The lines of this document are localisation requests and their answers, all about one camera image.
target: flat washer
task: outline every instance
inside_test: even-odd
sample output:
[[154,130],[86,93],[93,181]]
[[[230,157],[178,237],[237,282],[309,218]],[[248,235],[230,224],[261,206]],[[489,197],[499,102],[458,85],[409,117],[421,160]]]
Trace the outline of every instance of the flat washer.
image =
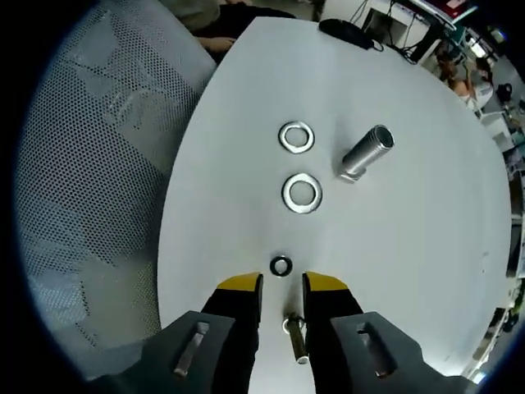
[[[297,182],[307,183],[313,188],[313,200],[310,204],[299,205],[292,200],[290,192],[292,186],[295,185]],[[285,184],[282,186],[282,199],[284,200],[286,207],[288,207],[290,211],[293,211],[295,213],[311,213],[319,207],[319,204],[321,204],[321,184],[317,181],[317,179],[305,172],[295,174],[288,178]]]
[[[300,129],[306,133],[307,139],[304,145],[295,146],[288,142],[286,139],[286,133],[288,133],[288,131],[291,129]],[[281,142],[281,145],[290,153],[303,153],[313,147],[313,131],[309,125],[302,121],[291,121],[283,125],[283,127],[281,127],[279,130],[279,142]]]
[[[282,273],[276,270],[276,265],[280,261],[284,261],[286,264],[286,269]],[[272,259],[270,262],[270,272],[273,273],[276,277],[287,277],[292,272],[292,269],[294,268],[294,265],[292,264],[292,260],[287,258],[286,256],[277,256]]]

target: gray mesh chair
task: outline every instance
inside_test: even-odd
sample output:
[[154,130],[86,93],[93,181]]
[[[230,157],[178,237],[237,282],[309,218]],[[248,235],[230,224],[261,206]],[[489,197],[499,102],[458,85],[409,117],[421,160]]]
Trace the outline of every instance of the gray mesh chair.
[[86,378],[160,329],[156,257],[176,151],[215,63],[157,0],[101,2],[30,106],[16,222],[35,303]]

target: black rubber o-ring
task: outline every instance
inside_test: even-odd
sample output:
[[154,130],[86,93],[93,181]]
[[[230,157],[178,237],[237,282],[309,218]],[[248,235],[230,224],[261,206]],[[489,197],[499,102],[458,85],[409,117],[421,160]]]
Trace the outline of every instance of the black rubber o-ring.
[[[276,264],[279,261],[284,261],[286,263],[286,270],[283,273],[279,273],[276,270]],[[292,268],[294,265],[292,264],[292,260],[288,259],[286,256],[277,256],[272,259],[270,262],[270,271],[276,276],[276,277],[286,277],[290,275],[292,272]]]

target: metal cylinder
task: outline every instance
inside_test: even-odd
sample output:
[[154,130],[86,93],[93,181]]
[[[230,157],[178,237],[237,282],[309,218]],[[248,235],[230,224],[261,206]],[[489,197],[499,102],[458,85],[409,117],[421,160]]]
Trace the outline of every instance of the metal cylinder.
[[351,181],[358,180],[367,166],[391,150],[394,143],[394,136],[386,126],[374,126],[343,157],[340,174]]
[[308,363],[308,352],[306,351],[306,345],[304,344],[303,333],[299,325],[299,317],[290,317],[285,322],[285,329],[290,334],[290,340],[292,341],[292,348],[294,349],[294,357],[297,364]]

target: round white table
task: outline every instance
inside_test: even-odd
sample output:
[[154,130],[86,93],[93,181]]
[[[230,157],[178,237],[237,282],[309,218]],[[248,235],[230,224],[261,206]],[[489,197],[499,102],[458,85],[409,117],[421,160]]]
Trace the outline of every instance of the round white table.
[[[279,144],[288,121],[313,129],[308,152]],[[376,124],[395,147],[345,183],[334,163]],[[281,198],[298,172],[322,185],[310,214]],[[260,271],[250,393],[313,393],[311,369],[294,363],[281,329],[285,305],[301,312],[301,274],[312,270],[418,341],[428,364],[460,374],[504,291],[510,223],[503,158],[438,79],[315,23],[259,18],[217,68],[175,161],[158,256],[162,326],[201,310],[226,278]],[[288,277],[270,274],[278,254],[293,260]]]

